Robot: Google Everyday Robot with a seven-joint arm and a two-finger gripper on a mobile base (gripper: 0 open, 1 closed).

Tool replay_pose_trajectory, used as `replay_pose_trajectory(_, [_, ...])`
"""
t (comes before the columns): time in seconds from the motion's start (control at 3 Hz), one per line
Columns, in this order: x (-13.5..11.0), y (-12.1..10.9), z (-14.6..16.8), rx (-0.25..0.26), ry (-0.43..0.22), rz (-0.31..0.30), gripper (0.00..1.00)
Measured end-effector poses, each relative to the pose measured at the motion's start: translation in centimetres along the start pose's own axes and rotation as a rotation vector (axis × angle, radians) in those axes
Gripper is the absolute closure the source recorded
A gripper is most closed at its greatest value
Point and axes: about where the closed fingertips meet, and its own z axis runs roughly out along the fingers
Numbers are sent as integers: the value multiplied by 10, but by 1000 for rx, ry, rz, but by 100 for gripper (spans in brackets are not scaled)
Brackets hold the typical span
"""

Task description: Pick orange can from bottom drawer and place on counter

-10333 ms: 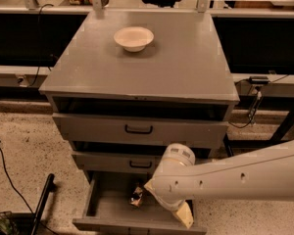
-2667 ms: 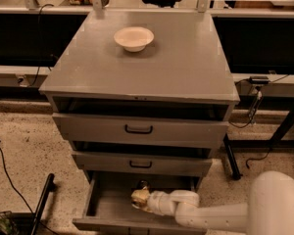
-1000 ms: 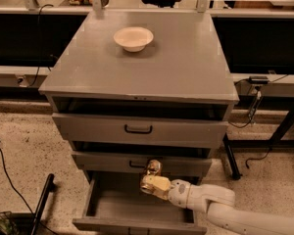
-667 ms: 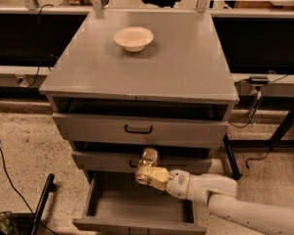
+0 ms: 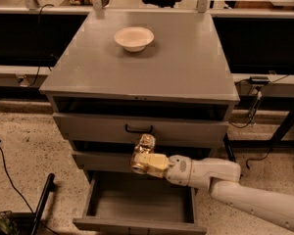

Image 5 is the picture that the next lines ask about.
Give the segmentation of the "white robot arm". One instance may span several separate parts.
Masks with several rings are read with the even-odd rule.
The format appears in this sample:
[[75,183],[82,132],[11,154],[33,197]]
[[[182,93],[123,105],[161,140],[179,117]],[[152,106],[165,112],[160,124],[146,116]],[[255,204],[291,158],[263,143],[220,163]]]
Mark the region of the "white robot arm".
[[171,184],[207,189],[219,202],[294,232],[294,196],[242,186],[237,163],[138,153],[130,165],[136,173],[165,178]]

